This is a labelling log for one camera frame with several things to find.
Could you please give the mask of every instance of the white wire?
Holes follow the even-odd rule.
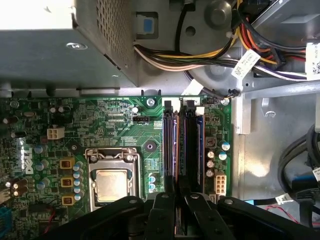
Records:
[[[278,79],[283,79],[283,80],[287,80],[287,81],[294,81],[294,82],[305,82],[306,79],[294,79],[294,78],[289,78],[289,77],[286,77],[286,76],[282,76],[280,74],[277,74],[275,73],[274,71],[270,71],[264,67],[261,67],[261,66],[254,66],[256,69],[264,72],[264,73],[267,73],[267,74],[270,74]]]
[[[149,64],[155,66],[158,69],[162,69],[164,71],[169,71],[169,72],[183,72],[186,70],[192,70],[196,68],[203,67],[203,65],[187,65],[187,66],[168,66],[164,65],[158,62],[153,61],[152,59],[148,58],[145,56],[138,48],[134,47],[134,50]]]
[[[134,50],[145,60],[147,61],[149,64],[155,66],[158,69],[164,70],[164,71],[169,71],[169,72],[183,72],[186,70],[192,70],[192,69],[196,69],[196,68],[200,68],[203,67],[203,65],[188,65],[188,66],[168,66],[168,65],[164,65],[158,62],[153,61],[152,59],[148,58],[147,56],[145,56],[138,48],[134,47]],[[228,60],[228,61],[233,61],[233,62],[238,62],[239,60],[237,59],[233,59],[233,58],[220,58],[220,60]],[[262,66],[254,66],[254,68],[267,73],[271,76],[274,76],[276,78],[279,79],[283,79],[283,80],[287,80],[287,81],[294,81],[294,82],[305,82],[305,79],[294,79],[294,78],[290,78],[290,77],[286,77],[286,76],[282,76],[280,74],[277,74],[277,72],[275,71],[271,71],[268,70],[267,68],[264,68]],[[279,73],[284,73],[286,75],[292,75],[292,76],[298,76],[298,77],[305,77],[305,75],[301,74],[301,73],[296,73],[296,72],[279,72]]]
[[[297,77],[302,77],[302,78],[307,77],[307,75],[305,73],[300,73],[300,72],[291,72],[291,71],[277,71],[277,72],[281,73],[281,74],[292,75],[292,76],[297,76]]]

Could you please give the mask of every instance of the yellow wire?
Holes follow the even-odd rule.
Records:
[[[237,40],[237,36],[238,36],[238,31],[236,30],[235,32],[235,37],[233,38],[232,42],[231,42],[231,46],[232,47],[236,40]],[[165,55],[165,54],[157,54],[159,57],[162,58],[170,58],[170,59],[197,59],[197,58],[211,58],[216,56],[218,53],[220,53],[222,51],[223,48],[220,48],[219,50],[215,50],[212,52],[208,52],[208,53],[203,53],[203,54],[198,54],[198,55],[191,55],[191,56],[178,56],[178,55]]]
[[[239,34],[239,38],[240,38],[240,41],[241,41],[242,45],[245,47],[245,49],[249,50],[250,48],[246,45],[244,39],[242,38],[241,33]],[[261,61],[264,61],[264,62],[266,62],[266,63],[269,63],[269,64],[277,64],[276,61],[271,61],[271,60],[266,59],[266,58],[264,58],[264,57],[261,57],[260,60],[261,60]]]

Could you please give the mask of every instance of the black capacitor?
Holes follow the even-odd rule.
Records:
[[[19,121],[19,118],[17,116],[9,116],[9,117],[5,117],[2,122],[4,124],[15,124],[16,122]]]
[[[66,112],[70,112],[70,107],[69,106],[60,106],[58,108],[59,113],[66,113]]]
[[[28,180],[23,178],[20,181],[17,181],[15,184],[12,185],[13,189],[21,189],[25,186],[27,186]]]
[[[27,133],[25,131],[16,131],[16,132],[11,133],[12,139],[24,138],[26,136],[27,136]]]
[[[15,197],[19,197],[19,196],[25,194],[26,192],[28,192],[28,190],[29,190],[28,187],[24,186],[24,187],[22,187],[22,188],[19,188],[18,190],[15,190],[15,191],[13,192],[13,195],[14,195]]]

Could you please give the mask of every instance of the sticker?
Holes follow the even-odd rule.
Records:
[[[294,200],[289,196],[288,193],[285,193],[283,195],[277,196],[275,198],[276,202],[278,203],[278,205],[282,205],[282,204],[286,204],[286,203],[291,203]]]
[[[320,182],[320,167],[316,168],[315,170],[312,171],[314,174],[315,179]]]
[[[307,43],[305,49],[305,73],[309,81],[320,80],[320,43]]]
[[[203,88],[204,88],[204,86],[202,86],[199,82],[197,82],[197,80],[192,79],[189,86],[183,91],[183,93],[181,95],[183,95],[183,96],[185,96],[185,95],[196,96],[196,95],[199,95],[199,93],[201,92],[201,90]]]
[[[231,75],[238,80],[243,80],[260,58],[258,53],[249,49],[235,65]]]

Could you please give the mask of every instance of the black wire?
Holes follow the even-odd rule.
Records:
[[[241,19],[242,23],[245,25],[245,27],[252,33],[253,36],[255,36],[257,39],[260,39],[264,44],[267,44],[269,46],[272,46],[276,49],[280,49],[280,50],[285,50],[285,51],[301,51],[301,50],[305,50],[306,46],[284,46],[284,45],[280,45],[277,44],[275,42],[272,42],[268,39],[266,39],[265,37],[263,37],[262,35],[260,35],[260,33],[258,33],[254,27],[251,26],[251,24],[247,21],[246,16],[243,14],[243,10],[244,10],[245,4],[241,3],[239,8],[238,8],[238,16]]]
[[[183,6],[183,9],[182,9],[180,17],[179,17],[178,25],[176,26],[176,30],[175,30],[174,50],[178,53],[180,53],[181,31],[182,31],[182,26],[184,24],[184,21],[185,21],[186,15],[187,15],[188,7],[189,7],[188,4],[185,4]]]

